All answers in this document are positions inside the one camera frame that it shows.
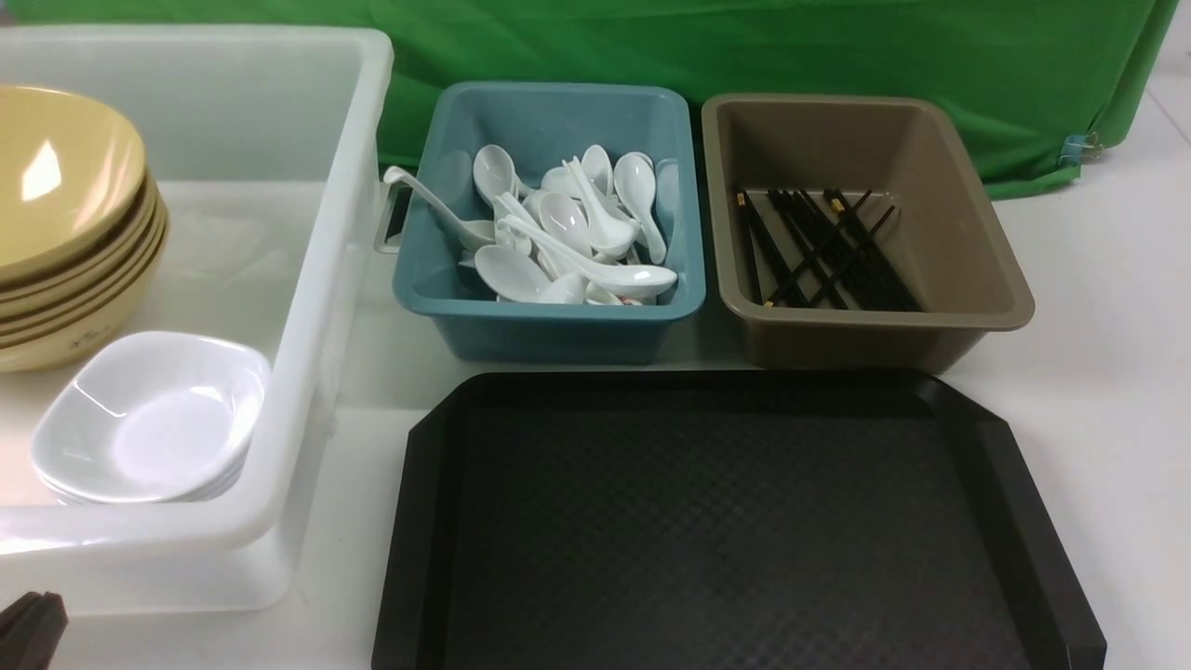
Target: black plastic tray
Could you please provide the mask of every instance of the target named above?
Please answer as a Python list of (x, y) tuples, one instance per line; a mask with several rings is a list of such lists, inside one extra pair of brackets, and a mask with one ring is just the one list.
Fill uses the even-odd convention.
[(373, 668), (1099, 670), (1009, 427), (902, 372), (490, 375), (410, 433)]

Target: green cloth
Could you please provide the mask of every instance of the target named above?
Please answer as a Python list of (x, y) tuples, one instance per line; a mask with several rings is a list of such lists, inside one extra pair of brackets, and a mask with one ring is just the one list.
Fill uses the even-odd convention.
[(445, 86), (649, 83), (905, 95), (955, 120), (999, 196), (1074, 179), (1068, 136), (1121, 142), (1178, 0), (8, 0), (21, 23), (374, 26), (395, 71), (382, 159), (417, 164)]

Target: white table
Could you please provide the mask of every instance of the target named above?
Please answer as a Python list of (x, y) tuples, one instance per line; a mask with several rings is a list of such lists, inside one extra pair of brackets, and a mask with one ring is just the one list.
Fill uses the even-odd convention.
[[(1191, 61), (1180, 57), (1155, 71), (1129, 140), (1078, 184), (998, 202), (1037, 314), (946, 376), (1012, 426), (1111, 670), (1191, 668)], [(398, 307), (392, 263), (378, 255), (368, 269), (291, 594), (257, 613), (79, 620), (54, 668), (369, 666), (405, 434), (488, 369), (455, 361), (429, 320)], [(734, 324), (709, 302), (662, 367), (697, 365), (696, 353), (698, 365), (734, 363)]]

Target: stack of yellow bowls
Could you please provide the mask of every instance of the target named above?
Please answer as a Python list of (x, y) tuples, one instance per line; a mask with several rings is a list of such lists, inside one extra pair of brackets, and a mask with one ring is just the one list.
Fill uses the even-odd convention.
[(64, 365), (111, 340), (168, 232), (129, 119), (81, 95), (0, 86), (0, 372)]

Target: stack of white bowls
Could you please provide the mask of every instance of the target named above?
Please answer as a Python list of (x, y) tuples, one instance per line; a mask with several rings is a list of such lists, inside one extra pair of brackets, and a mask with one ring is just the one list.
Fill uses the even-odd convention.
[(235, 343), (129, 334), (50, 406), (33, 432), (33, 468), (63, 505), (219, 496), (239, 478), (269, 371)]

